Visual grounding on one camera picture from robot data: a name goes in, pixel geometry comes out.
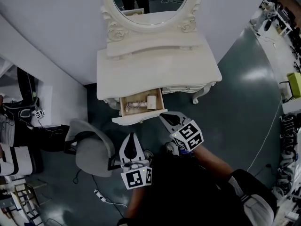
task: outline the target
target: table leg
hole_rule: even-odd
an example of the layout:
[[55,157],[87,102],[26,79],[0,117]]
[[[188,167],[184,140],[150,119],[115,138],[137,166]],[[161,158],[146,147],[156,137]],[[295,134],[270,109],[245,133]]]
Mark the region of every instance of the table leg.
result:
[[287,30],[287,27],[285,27],[284,30],[282,30],[282,32],[279,34],[280,36],[282,36],[282,34],[284,34],[284,32]]
[[283,37],[287,36],[290,32],[291,30],[288,30],[288,32]]
[[211,88],[211,83],[206,84],[200,91],[195,93],[192,98],[193,104],[197,104],[198,98],[207,94],[209,92],[210,88]]

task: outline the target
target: person's arm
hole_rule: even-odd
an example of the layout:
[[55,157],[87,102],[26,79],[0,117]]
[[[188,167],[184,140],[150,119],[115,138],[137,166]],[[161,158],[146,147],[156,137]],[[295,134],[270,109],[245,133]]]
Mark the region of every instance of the person's arm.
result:
[[126,218],[135,218],[141,206],[145,188],[139,187],[133,189],[131,201],[127,207]]
[[207,171],[209,171],[217,180],[229,180],[233,169],[222,159],[215,156],[202,145],[193,150],[196,158]]

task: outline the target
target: white machine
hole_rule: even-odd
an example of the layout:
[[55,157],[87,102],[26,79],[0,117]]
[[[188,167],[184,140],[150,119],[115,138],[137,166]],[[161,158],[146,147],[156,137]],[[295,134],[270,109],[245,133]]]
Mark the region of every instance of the white machine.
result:
[[[160,119],[177,146],[191,152],[204,142],[202,132],[195,121],[187,118],[183,113],[162,113]],[[123,169],[121,176],[127,189],[151,185],[152,168],[149,160],[145,159],[135,133],[130,133],[123,141],[119,156]]]
[[34,172],[34,155],[27,146],[0,143],[0,176],[25,176]]

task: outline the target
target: chair seat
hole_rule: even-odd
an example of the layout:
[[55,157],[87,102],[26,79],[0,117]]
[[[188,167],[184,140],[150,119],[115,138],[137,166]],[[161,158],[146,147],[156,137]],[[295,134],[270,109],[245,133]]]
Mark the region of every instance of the chair seat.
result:
[[76,165],[84,172],[108,178],[112,171],[108,171],[108,149],[103,141],[97,138],[86,138],[78,142]]

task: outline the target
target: white vanity table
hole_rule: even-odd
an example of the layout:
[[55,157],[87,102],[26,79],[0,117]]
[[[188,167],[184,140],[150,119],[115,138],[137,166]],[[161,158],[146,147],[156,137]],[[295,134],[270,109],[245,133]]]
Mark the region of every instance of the white vanity table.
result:
[[[97,53],[97,98],[109,105],[120,101],[121,117],[113,122],[131,125],[159,116],[168,110],[162,94],[195,93],[197,104],[198,97],[222,80],[207,41],[196,30],[199,0],[185,0],[177,11],[129,17],[113,0],[104,1],[108,46]],[[157,110],[125,111],[125,102],[149,90],[157,94]]]

